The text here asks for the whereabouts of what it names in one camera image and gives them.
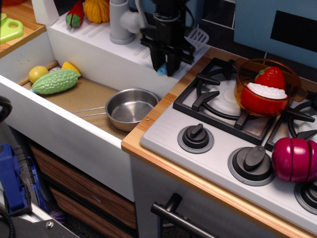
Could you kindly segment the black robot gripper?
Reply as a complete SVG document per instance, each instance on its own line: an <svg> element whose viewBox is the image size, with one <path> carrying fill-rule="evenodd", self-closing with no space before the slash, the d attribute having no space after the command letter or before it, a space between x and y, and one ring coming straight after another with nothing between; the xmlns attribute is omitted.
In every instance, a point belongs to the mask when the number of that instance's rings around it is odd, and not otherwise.
<svg viewBox="0 0 317 238"><path fill-rule="evenodd" d="M155 71L166 62L167 76L172 76L181 62L192 64L195 47L184 36L185 26L180 20L158 20L155 26L141 29L141 44L151 52Z"/></svg>

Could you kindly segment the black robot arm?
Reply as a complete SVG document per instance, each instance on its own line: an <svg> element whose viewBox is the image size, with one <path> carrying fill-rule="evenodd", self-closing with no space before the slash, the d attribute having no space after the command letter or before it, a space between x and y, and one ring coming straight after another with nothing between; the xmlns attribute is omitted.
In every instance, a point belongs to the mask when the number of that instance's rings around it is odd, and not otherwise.
<svg viewBox="0 0 317 238"><path fill-rule="evenodd" d="M195 47L185 39L185 0L155 0L153 13L154 27L141 29L141 44L150 49L155 71L165 68L166 75L172 76L182 62L194 62Z"/></svg>

